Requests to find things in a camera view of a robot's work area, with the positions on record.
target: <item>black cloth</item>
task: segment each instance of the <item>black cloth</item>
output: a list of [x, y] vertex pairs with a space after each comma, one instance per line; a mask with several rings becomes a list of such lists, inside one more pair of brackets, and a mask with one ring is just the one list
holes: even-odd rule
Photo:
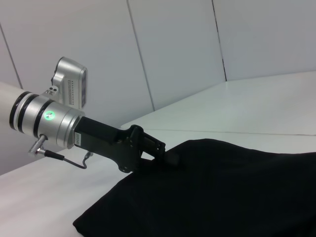
[[204, 139], [121, 180], [74, 222], [85, 237], [315, 237], [316, 153]]

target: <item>white wall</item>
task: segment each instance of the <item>white wall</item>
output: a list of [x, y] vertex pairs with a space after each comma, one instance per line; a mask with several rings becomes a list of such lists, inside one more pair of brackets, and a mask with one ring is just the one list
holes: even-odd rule
[[66, 56], [89, 70], [90, 118], [119, 127], [153, 111], [126, 0], [2, 0], [0, 22], [26, 90], [47, 89]]
[[[20, 87], [4, 38], [0, 32], [0, 81]], [[0, 175], [35, 161], [27, 152], [33, 139], [0, 123]]]
[[227, 80], [316, 70], [315, 0], [214, 0]]
[[130, 0], [155, 109], [225, 81], [211, 0]]

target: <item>camera vent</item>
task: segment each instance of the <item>camera vent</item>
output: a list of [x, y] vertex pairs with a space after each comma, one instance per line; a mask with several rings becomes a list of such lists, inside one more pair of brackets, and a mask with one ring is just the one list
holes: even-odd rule
[[68, 103], [74, 105], [74, 81], [68, 80]]

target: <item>label sticker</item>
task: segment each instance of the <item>label sticker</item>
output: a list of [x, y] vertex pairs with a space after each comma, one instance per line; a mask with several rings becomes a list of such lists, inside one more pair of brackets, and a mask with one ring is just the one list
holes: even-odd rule
[[81, 134], [75, 132], [75, 145], [81, 146]]

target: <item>wall seam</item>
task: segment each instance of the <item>wall seam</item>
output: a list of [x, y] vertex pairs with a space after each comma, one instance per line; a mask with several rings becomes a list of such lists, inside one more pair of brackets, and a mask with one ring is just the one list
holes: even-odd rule
[[136, 34], [134, 19], [133, 19], [133, 15], [132, 15], [132, 10], [130, 8], [129, 0], [126, 0], [126, 3], [127, 3], [127, 8], [128, 8], [129, 17], [130, 17], [130, 20], [131, 20], [131, 23], [132, 23], [133, 31], [134, 31], [134, 36], [135, 36], [135, 40], [136, 40], [136, 44], [137, 44], [137, 48], [138, 48], [140, 61], [142, 63], [142, 67], [143, 67], [143, 71], [144, 71], [144, 76], [145, 76], [145, 81], [146, 81], [146, 84], [147, 84], [147, 89], [148, 89], [148, 92], [149, 92], [150, 101], [152, 103], [153, 110], [156, 111], [155, 105], [154, 105], [153, 96], [152, 96], [152, 92], [150, 90], [149, 83], [148, 83], [148, 78], [147, 78], [147, 73], [146, 73], [146, 70], [145, 70], [143, 56], [142, 56], [142, 53], [141, 53], [141, 50], [140, 50], [140, 46], [139, 46], [139, 42], [138, 42], [138, 38], [137, 38], [137, 34]]
[[218, 42], [219, 42], [219, 49], [220, 49], [220, 51], [221, 51], [221, 56], [222, 56], [222, 63], [223, 63], [223, 69], [224, 69], [224, 76], [225, 76], [225, 81], [227, 81], [226, 70], [225, 70], [225, 64], [224, 64], [224, 57], [223, 57], [223, 51], [222, 51], [222, 45], [221, 45], [221, 39], [220, 39], [219, 32], [218, 32], [218, 25], [217, 25], [217, 18], [216, 18], [215, 7], [214, 7], [214, 0], [212, 0], [212, 5], [213, 5], [213, 11], [214, 11], [214, 18], [215, 18], [216, 30], [217, 30], [217, 37], [218, 37]]
[[4, 35], [4, 32], [3, 32], [3, 28], [2, 28], [2, 25], [0, 23], [0, 30], [1, 30], [1, 33], [2, 33], [2, 36], [3, 36], [3, 39], [4, 39], [4, 43], [5, 43], [5, 46], [6, 46], [6, 49], [8, 50], [8, 53], [9, 53], [9, 56], [10, 56], [10, 59], [11, 59], [11, 63], [13, 65], [13, 68], [14, 68], [14, 71], [15, 71], [15, 74], [16, 74], [16, 77], [18, 79], [18, 82], [20, 84], [20, 87], [21, 89], [23, 89], [23, 86], [22, 86], [22, 83], [21, 83], [21, 80], [20, 80], [20, 77], [19, 77], [19, 74], [18, 74], [18, 71], [16, 70], [16, 67], [15, 67], [15, 64], [14, 64], [14, 61], [13, 61], [13, 58], [12, 58], [12, 54], [11, 54], [11, 51], [9, 49], [9, 45], [6, 41], [6, 38], [5, 38], [5, 35]]

